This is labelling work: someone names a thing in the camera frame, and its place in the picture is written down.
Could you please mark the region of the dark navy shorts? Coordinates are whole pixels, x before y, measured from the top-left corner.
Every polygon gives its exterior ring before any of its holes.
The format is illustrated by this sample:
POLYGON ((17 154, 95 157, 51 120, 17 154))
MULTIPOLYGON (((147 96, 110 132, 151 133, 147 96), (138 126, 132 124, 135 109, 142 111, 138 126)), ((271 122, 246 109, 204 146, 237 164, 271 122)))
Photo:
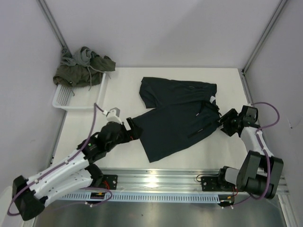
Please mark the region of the dark navy shorts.
POLYGON ((133 119, 142 128, 141 144, 149 162, 187 149, 218 128, 217 85, 144 77, 139 95, 148 112, 133 119))

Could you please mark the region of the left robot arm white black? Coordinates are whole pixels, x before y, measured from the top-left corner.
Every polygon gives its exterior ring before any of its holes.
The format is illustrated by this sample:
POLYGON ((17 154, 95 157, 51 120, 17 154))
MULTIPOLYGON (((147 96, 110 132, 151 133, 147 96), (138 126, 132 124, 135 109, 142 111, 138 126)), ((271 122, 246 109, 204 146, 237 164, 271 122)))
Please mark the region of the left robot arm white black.
POLYGON ((124 123, 108 122, 100 131, 90 135, 65 159, 44 171, 25 178, 20 175, 12 184, 12 203, 24 221, 42 213, 58 198, 82 188, 98 189, 103 173, 95 164, 116 145, 140 138, 143 130, 132 118, 124 123))

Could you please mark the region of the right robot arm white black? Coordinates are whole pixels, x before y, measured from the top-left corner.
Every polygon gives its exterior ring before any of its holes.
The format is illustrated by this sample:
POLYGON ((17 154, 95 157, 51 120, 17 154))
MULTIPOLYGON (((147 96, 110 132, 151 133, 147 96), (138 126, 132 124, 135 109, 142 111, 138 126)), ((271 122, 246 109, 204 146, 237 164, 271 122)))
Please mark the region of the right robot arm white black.
POLYGON ((238 134, 245 145, 247 155, 240 169, 224 166, 216 179, 217 187, 226 191, 232 186, 247 192, 256 200, 274 198, 284 162, 269 150, 263 138, 263 127, 257 124, 258 109, 243 106, 240 113, 231 109, 223 115, 219 124, 228 136, 238 134))

